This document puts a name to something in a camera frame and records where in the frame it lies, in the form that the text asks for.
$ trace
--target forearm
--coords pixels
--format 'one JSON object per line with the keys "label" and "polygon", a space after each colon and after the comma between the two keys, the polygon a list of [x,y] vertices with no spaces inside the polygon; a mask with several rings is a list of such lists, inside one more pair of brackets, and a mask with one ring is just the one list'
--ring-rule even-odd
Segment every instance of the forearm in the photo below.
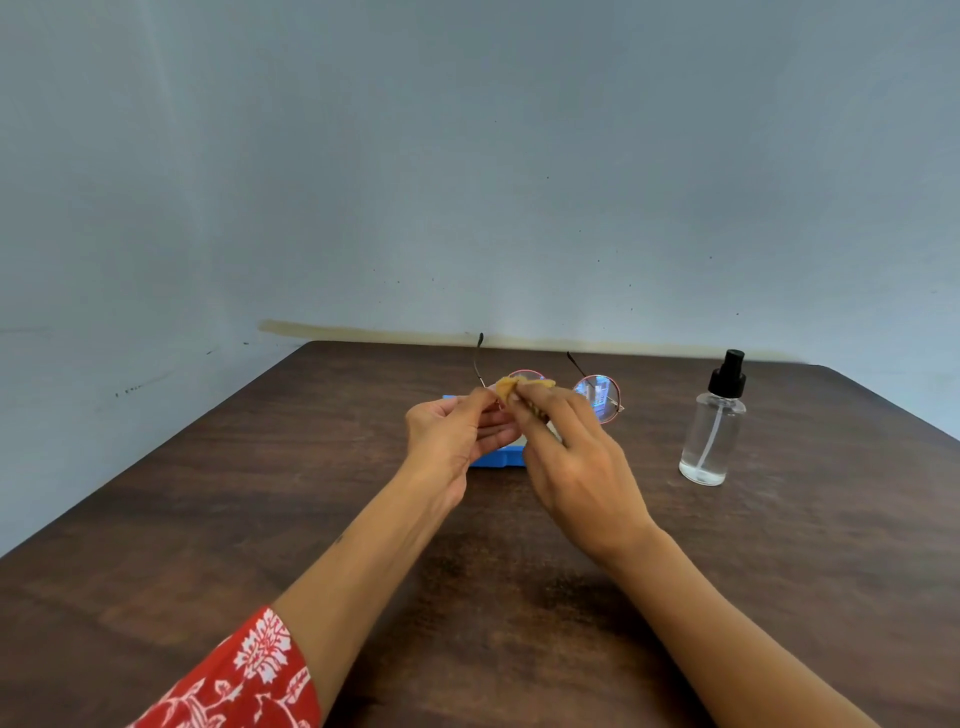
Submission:
{"label": "forearm", "polygon": [[324,716],[377,617],[449,507],[401,471],[276,601],[310,669]]}
{"label": "forearm", "polygon": [[669,535],[608,568],[721,728],[876,726],[733,607]]}

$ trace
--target wall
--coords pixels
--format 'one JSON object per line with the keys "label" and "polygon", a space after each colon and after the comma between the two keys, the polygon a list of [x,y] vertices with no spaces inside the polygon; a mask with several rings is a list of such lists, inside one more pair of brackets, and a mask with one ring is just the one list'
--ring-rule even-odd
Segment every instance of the wall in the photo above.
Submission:
{"label": "wall", "polygon": [[0,554],[258,373],[164,95],[136,5],[0,5]]}
{"label": "wall", "polygon": [[290,351],[268,318],[738,346],[960,436],[951,0],[36,0],[0,40],[0,552]]}
{"label": "wall", "polygon": [[241,330],[738,346],[960,435],[952,0],[211,0],[155,22]]}

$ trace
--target clear plastic bottle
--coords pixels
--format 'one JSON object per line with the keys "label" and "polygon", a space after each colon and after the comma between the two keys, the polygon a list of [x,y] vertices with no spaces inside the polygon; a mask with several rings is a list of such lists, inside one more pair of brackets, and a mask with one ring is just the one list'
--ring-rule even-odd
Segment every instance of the clear plastic bottle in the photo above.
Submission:
{"label": "clear plastic bottle", "polygon": [[720,485],[727,477],[740,423],[747,413],[740,401],[747,381],[740,372],[742,364],[743,352],[728,350],[723,365],[713,370],[708,391],[697,398],[680,456],[680,472],[695,483]]}

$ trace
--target red floral sleeve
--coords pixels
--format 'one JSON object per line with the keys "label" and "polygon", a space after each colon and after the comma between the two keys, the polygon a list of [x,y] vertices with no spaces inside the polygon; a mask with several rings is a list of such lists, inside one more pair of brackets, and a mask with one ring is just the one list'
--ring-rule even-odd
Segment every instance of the red floral sleeve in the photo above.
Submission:
{"label": "red floral sleeve", "polygon": [[264,607],[130,728],[317,728],[310,673],[286,626]]}

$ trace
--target tabletop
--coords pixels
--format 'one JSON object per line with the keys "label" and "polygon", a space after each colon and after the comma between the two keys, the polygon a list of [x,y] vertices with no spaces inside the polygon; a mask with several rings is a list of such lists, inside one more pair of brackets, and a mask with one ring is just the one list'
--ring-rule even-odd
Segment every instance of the tabletop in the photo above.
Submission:
{"label": "tabletop", "polygon": [[[0,725],[136,718],[275,599],[399,465],[403,414],[472,350],[313,342],[0,559]],[[750,618],[883,726],[960,725],[960,443],[832,370],[747,362],[727,481],[677,470],[716,363],[578,354],[657,522]],[[563,353],[483,350],[489,379]],[[627,599],[538,506],[473,470],[327,725],[700,726]]]}

